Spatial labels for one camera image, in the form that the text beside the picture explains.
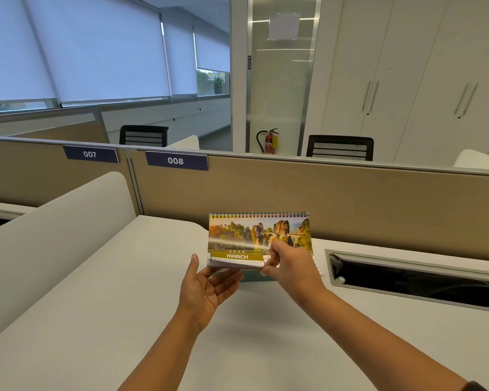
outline cabinet handle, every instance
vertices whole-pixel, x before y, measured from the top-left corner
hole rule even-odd
[[[462,116],[464,116],[467,112],[467,109],[469,108],[469,105],[471,104],[471,100],[472,100],[472,97],[475,95],[475,92],[476,92],[476,88],[478,87],[478,84],[480,82],[477,82],[476,85],[475,85],[475,88],[473,89],[473,92],[471,93],[471,97],[469,98],[469,101],[467,102],[467,105],[466,105],[466,109],[463,110],[463,113],[462,113]]]
[[[463,97],[466,95],[468,87],[469,87],[469,82],[467,83],[466,87],[463,88],[462,97],[460,98],[460,101],[458,102],[458,105],[456,106],[455,115],[458,113],[458,110],[460,109],[460,104],[462,104]]]
[[[370,91],[370,86],[371,86],[371,81],[368,82],[368,88],[366,89],[366,95],[364,96],[364,103],[362,104],[362,112],[364,112],[364,109],[366,108],[366,100],[368,99],[368,93]]]
[[[371,108],[370,108],[370,112],[373,110],[373,103],[375,103],[375,96],[377,95],[377,89],[378,89],[378,83],[380,81],[377,81],[377,84],[375,85],[375,93],[373,93],[373,101],[371,102]]]

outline person's right hand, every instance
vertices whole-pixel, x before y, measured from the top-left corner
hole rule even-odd
[[[311,254],[302,247],[290,247],[278,239],[270,246],[270,259],[261,274],[277,280],[299,306],[327,290]]]

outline hand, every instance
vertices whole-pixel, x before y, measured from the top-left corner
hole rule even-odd
[[[270,259],[261,274],[276,279],[299,306],[321,291],[327,291],[311,254],[303,247],[290,247],[278,239],[270,245]]]
[[[199,258],[192,255],[181,283],[177,312],[188,313],[201,332],[209,324],[219,305],[236,293],[243,279],[240,269],[229,269],[212,276],[217,267],[206,267],[197,273]]]

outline person's left hand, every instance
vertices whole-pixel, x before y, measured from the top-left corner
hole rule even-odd
[[[240,269],[228,269],[212,276],[220,268],[206,267],[198,273],[198,267],[199,258],[193,254],[181,283],[178,311],[191,315],[201,332],[219,305],[236,293],[244,276]]]

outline paper notice on glass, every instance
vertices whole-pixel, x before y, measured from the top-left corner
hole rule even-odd
[[[268,39],[297,39],[300,13],[276,13],[270,17]]]

